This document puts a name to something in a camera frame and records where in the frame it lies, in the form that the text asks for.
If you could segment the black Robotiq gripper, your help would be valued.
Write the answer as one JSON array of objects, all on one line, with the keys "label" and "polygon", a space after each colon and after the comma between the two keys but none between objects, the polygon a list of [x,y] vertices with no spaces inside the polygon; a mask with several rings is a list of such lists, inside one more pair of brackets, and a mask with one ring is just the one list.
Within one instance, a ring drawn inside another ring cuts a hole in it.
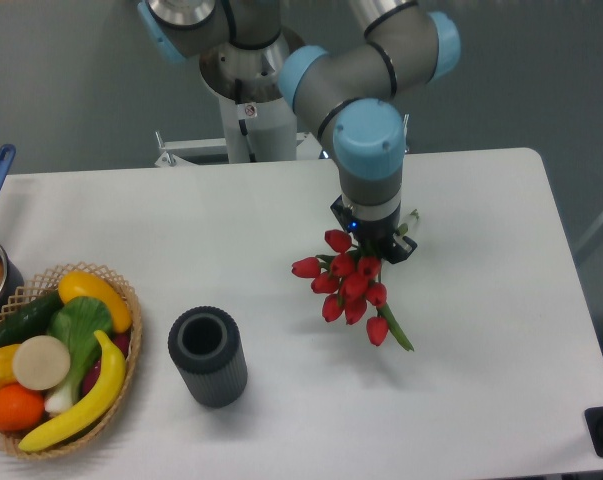
[{"label": "black Robotiq gripper", "polygon": [[331,204],[330,210],[341,229],[354,236],[363,253],[381,253],[382,258],[390,264],[398,264],[407,260],[417,249],[417,243],[410,237],[395,234],[395,216],[374,221],[354,218],[342,196]]}]

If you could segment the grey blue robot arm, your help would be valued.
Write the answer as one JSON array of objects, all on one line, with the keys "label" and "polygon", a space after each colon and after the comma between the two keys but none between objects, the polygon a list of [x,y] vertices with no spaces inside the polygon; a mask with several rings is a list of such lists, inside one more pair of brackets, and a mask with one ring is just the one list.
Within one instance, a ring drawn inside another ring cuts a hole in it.
[{"label": "grey blue robot arm", "polygon": [[364,43],[341,55],[307,45],[277,1],[142,1],[153,43],[173,62],[197,58],[217,97],[232,163],[292,160],[306,126],[335,162],[340,226],[383,260],[415,250],[399,229],[405,123],[400,92],[449,73],[460,58],[455,24],[414,1],[350,6]]}]

